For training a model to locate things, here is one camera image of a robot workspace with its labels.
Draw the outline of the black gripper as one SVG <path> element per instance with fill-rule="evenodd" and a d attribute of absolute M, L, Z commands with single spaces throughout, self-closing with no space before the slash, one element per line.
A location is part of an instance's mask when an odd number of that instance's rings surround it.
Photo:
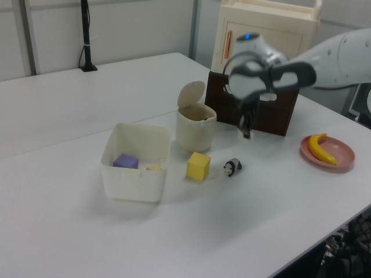
<path fill-rule="evenodd" d="M 238 122 L 239 138 L 250 138 L 250 131 L 256 123 L 260 106 L 260 97 L 255 96 L 247 100 L 236 100 L 237 112 L 240 117 Z"/>

